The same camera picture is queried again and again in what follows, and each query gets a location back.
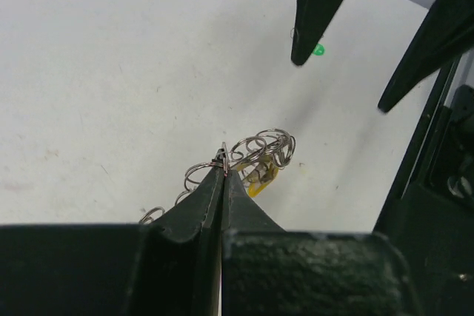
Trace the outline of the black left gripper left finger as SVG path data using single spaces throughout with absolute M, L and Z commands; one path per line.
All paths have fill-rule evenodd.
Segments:
M 1 228 L 3 315 L 217 315 L 225 174 L 149 224 Z

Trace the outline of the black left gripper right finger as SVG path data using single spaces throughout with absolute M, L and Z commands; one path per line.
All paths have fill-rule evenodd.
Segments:
M 378 233 L 288 232 L 246 193 L 223 192 L 223 315 L 422 315 L 402 254 Z

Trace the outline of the key with green tag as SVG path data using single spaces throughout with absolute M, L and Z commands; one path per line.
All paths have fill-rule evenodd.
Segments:
M 313 50 L 313 55 L 323 56 L 325 54 L 325 47 L 322 44 L 317 44 Z

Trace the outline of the key with yellow tag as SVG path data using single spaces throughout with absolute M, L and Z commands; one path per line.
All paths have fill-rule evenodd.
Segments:
M 277 177 L 279 168 L 272 161 L 264 161 L 246 166 L 239 171 L 247 194 L 255 198 Z

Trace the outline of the silver metal keyring disc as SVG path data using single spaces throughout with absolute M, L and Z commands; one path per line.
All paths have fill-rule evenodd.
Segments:
M 232 170 L 238 173 L 241 180 L 239 175 L 241 169 L 251 164 L 272 161 L 280 172 L 290 164 L 295 150 L 295 137 L 279 128 L 262 130 L 241 139 L 231 147 L 222 143 L 212 161 L 195 164 L 187 169 L 184 174 L 184 191 L 176 197 L 175 203 L 180 203 L 198 188 L 201 182 L 193 176 L 199 170 L 222 168 L 226 173 Z

